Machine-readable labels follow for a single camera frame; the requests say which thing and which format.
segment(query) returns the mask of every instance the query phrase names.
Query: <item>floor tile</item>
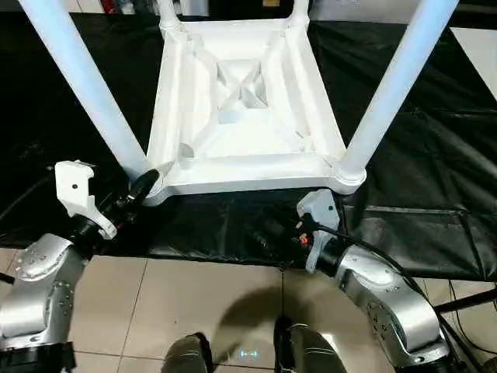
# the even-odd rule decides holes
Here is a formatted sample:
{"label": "floor tile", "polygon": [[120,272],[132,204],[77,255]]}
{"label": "floor tile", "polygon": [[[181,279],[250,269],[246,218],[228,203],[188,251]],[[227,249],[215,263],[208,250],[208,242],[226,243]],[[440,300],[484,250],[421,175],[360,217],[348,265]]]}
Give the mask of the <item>floor tile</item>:
{"label": "floor tile", "polygon": [[116,373],[119,356],[76,353],[74,373]]}
{"label": "floor tile", "polygon": [[4,274],[7,273],[16,252],[17,250],[15,249],[0,248],[0,272],[3,272]]}
{"label": "floor tile", "polygon": [[161,368],[161,360],[123,357],[118,373],[161,373]]}
{"label": "floor tile", "polygon": [[452,27],[457,41],[497,99],[497,30]]}
{"label": "floor tile", "polygon": [[202,332],[214,363],[272,368],[280,312],[275,268],[149,260],[124,355],[163,358],[177,339]]}
{"label": "floor tile", "polygon": [[77,351],[121,355],[146,262],[93,258],[76,290],[69,338]]}
{"label": "floor tile", "polygon": [[[16,275],[16,272],[14,271],[15,267],[12,265],[12,263],[14,262],[15,258],[22,252],[22,250],[16,249],[0,249],[0,271],[4,274],[8,274],[9,276],[14,277]],[[11,284],[0,282],[0,302],[7,296],[11,288]]]}
{"label": "floor tile", "polygon": [[393,372],[374,339],[367,317],[323,274],[288,270],[283,274],[283,310],[293,322],[308,324],[336,349],[349,373]]}

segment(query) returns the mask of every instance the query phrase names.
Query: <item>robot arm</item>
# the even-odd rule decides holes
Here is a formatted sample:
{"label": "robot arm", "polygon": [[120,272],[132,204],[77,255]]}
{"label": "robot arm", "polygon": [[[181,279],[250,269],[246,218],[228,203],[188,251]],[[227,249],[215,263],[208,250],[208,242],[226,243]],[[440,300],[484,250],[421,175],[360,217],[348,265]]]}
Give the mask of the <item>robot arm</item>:
{"label": "robot arm", "polygon": [[69,177],[57,175],[57,196],[61,199],[65,184],[79,192],[76,198],[65,194],[61,200],[72,215],[73,228],[64,237],[43,235],[16,259],[16,281],[0,309],[0,372],[58,373],[75,367],[68,334],[76,284],[96,248],[134,220],[158,178],[156,170],[145,173],[129,192],[108,199],[100,212],[88,195],[89,166],[63,163]]}
{"label": "robot arm", "polygon": [[375,254],[350,246],[339,262],[339,288],[368,317],[374,335],[397,369],[448,357],[449,346],[430,303]]}
{"label": "robot arm", "polygon": [[303,242],[312,237],[306,268],[313,272],[318,258],[332,269],[326,274],[359,307],[370,321],[388,360],[397,371],[453,371],[449,345],[438,317],[426,298],[417,292],[384,258],[357,245],[341,255],[330,257],[323,252],[333,237],[339,216],[329,190],[308,194],[297,205]]}

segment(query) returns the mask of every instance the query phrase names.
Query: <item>cable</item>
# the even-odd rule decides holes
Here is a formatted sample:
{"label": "cable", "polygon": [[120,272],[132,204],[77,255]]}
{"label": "cable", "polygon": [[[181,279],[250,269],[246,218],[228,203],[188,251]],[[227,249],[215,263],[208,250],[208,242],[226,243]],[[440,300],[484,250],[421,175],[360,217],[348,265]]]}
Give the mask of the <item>cable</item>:
{"label": "cable", "polygon": [[355,237],[352,237],[351,235],[347,235],[346,233],[341,233],[335,229],[328,228],[325,225],[317,224],[316,229],[330,233],[330,234],[335,235],[341,239],[345,239],[346,241],[353,243],[354,245],[362,246],[363,248],[370,250],[372,253],[376,254],[381,259],[385,260],[387,263],[392,265],[393,268],[395,268],[395,270],[400,273],[400,275],[405,277],[405,279],[409,282],[409,284],[412,285],[418,293],[423,295],[423,297],[426,297],[424,295],[422,289],[419,287],[418,283],[415,282],[409,275],[407,275],[407,273],[404,270],[404,267],[401,266],[391,256],[389,256],[388,254],[386,254],[383,251],[381,251],[380,249],[378,249],[376,246],[373,246],[370,243],[363,241],[362,239],[356,239]]}
{"label": "cable", "polygon": [[[452,296],[454,297],[454,300],[457,300],[457,296],[456,296],[456,291],[454,289],[454,285],[452,284],[452,280],[449,280],[449,288],[450,288],[450,293],[452,294]],[[467,335],[466,333],[464,332],[464,329],[463,329],[463,326],[461,324],[461,318],[459,317],[459,311],[456,311],[456,318],[457,318],[457,324],[459,326],[459,330],[461,331],[461,334],[463,335],[463,337],[465,338],[465,340],[470,344],[471,347],[473,348],[476,348],[477,350],[480,350],[480,351],[483,351],[483,352],[486,352],[487,354],[492,354],[492,355],[495,355],[497,356],[497,352],[495,351],[492,351],[492,350],[487,350],[486,348],[483,348],[483,347],[480,347],[478,346],[475,342],[473,342]]]}
{"label": "cable", "polygon": [[[495,289],[497,289],[497,282],[494,282]],[[497,299],[494,300],[494,309],[497,312]]]}
{"label": "cable", "polygon": [[0,272],[0,282],[5,282],[6,284],[14,284],[15,278],[9,276],[8,274],[3,274]]}

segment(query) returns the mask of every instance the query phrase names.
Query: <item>wire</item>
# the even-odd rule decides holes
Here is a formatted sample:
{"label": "wire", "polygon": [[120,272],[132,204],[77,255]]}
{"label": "wire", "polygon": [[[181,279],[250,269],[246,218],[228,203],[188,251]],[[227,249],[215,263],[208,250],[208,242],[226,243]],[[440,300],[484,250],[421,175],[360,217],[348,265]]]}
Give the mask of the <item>wire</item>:
{"label": "wire", "polygon": [[[494,282],[494,286],[495,286],[494,289],[497,289],[497,282]],[[494,300],[494,309],[497,312],[497,299]]]}
{"label": "wire", "polygon": [[405,277],[405,279],[409,282],[409,284],[411,284],[418,293],[420,293],[421,295],[423,295],[424,298],[426,298],[422,289],[419,287],[418,283],[415,282],[409,275],[407,275],[407,273],[404,270],[404,267],[401,266],[391,256],[389,256],[388,254],[386,254],[383,251],[381,251],[380,249],[378,249],[376,246],[373,246],[370,243],[363,241],[362,239],[356,239],[355,237],[352,237],[351,235],[347,235],[346,233],[341,233],[335,229],[328,228],[325,225],[318,224],[317,229],[320,231],[330,233],[330,234],[335,235],[341,239],[345,239],[346,241],[351,242],[355,245],[362,246],[363,248],[370,250],[372,253],[376,254],[381,259],[385,260],[387,263],[392,265],[393,268],[395,268],[395,270],[400,273],[400,275]]}
{"label": "wire", "polygon": [[[449,280],[449,288],[450,288],[450,293],[452,294],[452,296],[454,297],[454,300],[457,300],[457,296],[456,296],[456,291],[454,289],[454,285],[452,284],[452,280]],[[465,338],[465,340],[469,343],[469,345],[477,350],[480,350],[480,351],[483,351],[483,352],[486,352],[487,354],[492,354],[492,355],[495,355],[497,356],[497,352],[495,351],[492,351],[492,350],[487,350],[486,348],[483,348],[481,346],[478,346],[475,342],[473,342],[467,335],[466,333],[464,332],[464,329],[463,329],[463,326],[462,326],[462,323],[461,323],[461,318],[459,317],[459,311],[456,311],[456,318],[457,318],[457,325],[459,326],[459,330],[461,331],[461,334],[463,335],[463,337]]]}

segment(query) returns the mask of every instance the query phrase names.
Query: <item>black cloth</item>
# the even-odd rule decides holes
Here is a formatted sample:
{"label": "black cloth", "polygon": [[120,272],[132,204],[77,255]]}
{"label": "black cloth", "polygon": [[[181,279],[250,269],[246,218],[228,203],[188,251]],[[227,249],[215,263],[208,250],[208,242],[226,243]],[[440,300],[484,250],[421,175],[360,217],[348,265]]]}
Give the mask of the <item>black cloth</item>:
{"label": "black cloth", "polygon": [[[146,149],[162,37],[155,16],[73,15]],[[405,26],[312,23],[309,38],[349,142]],[[109,149],[22,13],[0,14],[0,246],[64,225],[55,162],[98,165],[102,190],[122,177]],[[337,199],[343,228],[415,276],[497,281],[497,103],[446,31],[371,160],[367,181]],[[172,197],[147,209],[110,255],[302,267],[291,239],[309,190]]]}

